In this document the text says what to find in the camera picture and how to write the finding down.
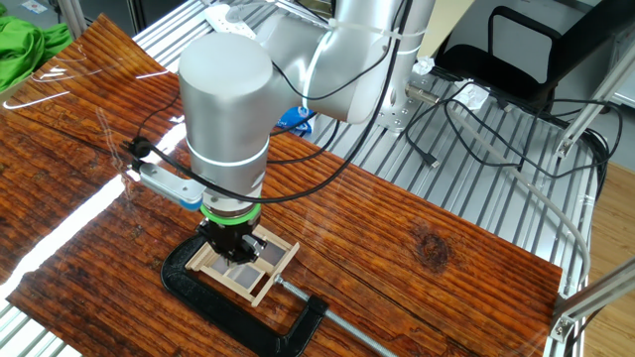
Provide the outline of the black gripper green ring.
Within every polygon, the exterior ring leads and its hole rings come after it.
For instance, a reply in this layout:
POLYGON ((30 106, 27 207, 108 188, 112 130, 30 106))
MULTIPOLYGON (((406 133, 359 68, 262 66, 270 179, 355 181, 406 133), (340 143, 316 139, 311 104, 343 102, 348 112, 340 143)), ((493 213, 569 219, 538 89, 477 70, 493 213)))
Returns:
POLYGON ((255 204, 240 216, 224 217, 213 213, 205 205, 200 211, 206 218, 197 233, 221 257, 236 264, 255 262, 267 247, 267 241, 253 234, 260 222, 261 204, 255 204))

